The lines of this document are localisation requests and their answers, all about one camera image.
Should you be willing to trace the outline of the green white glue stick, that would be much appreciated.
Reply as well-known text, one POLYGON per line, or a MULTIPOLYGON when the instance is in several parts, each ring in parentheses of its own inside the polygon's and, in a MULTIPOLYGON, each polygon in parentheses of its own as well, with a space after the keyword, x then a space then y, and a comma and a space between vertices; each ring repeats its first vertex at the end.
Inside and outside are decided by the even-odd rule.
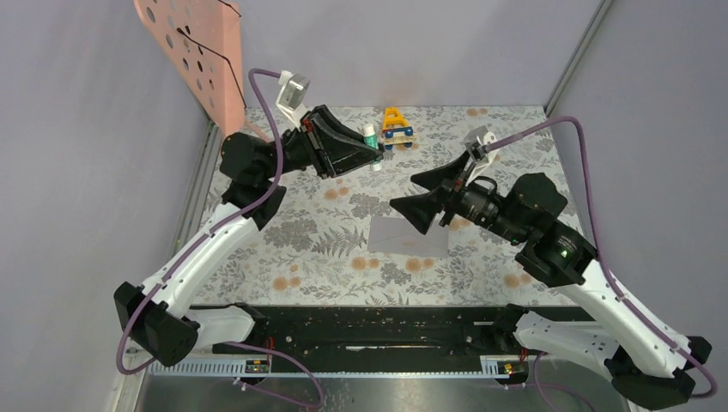
POLYGON ((381 150, 379 149, 379 142, 378 142, 378 138, 377 138, 376 131, 374 129, 373 124, 365 124, 362 128, 362 135, 364 137, 364 141, 365 141, 366 145, 372 149, 377 150, 379 157, 376 161, 371 163, 369 166, 373 172, 378 172, 382 169, 382 166, 381 166, 382 153, 381 153, 381 150))

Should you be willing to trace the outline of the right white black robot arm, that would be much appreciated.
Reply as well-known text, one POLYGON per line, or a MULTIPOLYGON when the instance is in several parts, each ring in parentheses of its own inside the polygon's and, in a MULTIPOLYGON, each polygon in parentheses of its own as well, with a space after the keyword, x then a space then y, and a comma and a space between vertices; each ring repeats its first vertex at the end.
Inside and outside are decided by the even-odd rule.
POLYGON ((522 306, 505 306, 493 323, 497 349, 548 353, 607 379, 642 408, 661 410, 694 396, 689 370, 704 364, 711 344, 660 322, 641 303, 629 303, 623 285, 609 279, 597 249, 559 219, 567 199, 543 173, 520 176, 506 195, 488 177, 472 177, 468 154, 412 181, 421 195, 399 197, 391 206, 420 233, 434 221, 447 226, 461 216, 519 247, 516 261, 535 280, 567 296, 603 329, 590 334, 557 324, 522 306))

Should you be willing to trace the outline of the grey lavender envelope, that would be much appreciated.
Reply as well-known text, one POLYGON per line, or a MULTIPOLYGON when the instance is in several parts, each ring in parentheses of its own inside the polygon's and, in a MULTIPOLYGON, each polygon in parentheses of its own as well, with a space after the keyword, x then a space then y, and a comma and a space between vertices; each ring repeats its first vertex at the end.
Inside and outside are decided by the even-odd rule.
POLYGON ((367 250, 423 258, 446 258, 449 231, 431 228, 427 234, 417 232, 401 218, 374 216, 370 221, 367 250))

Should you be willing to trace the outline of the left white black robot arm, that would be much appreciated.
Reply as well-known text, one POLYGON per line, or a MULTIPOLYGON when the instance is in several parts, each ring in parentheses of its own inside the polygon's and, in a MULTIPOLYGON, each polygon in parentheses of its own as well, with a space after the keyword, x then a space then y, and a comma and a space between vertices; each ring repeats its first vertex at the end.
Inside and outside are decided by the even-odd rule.
POLYGON ((220 343, 259 351, 267 332, 251 311, 238 304, 195 309, 198 291, 274 218, 287 191, 278 183, 283 174, 313 167, 322 179, 336 178, 382 160, 384 150, 374 134, 350 129, 325 105, 271 142, 241 132, 225 137, 220 170, 231 184, 221 203, 160 270, 139 286, 125 282, 114 292, 124 338, 165 367, 220 343))

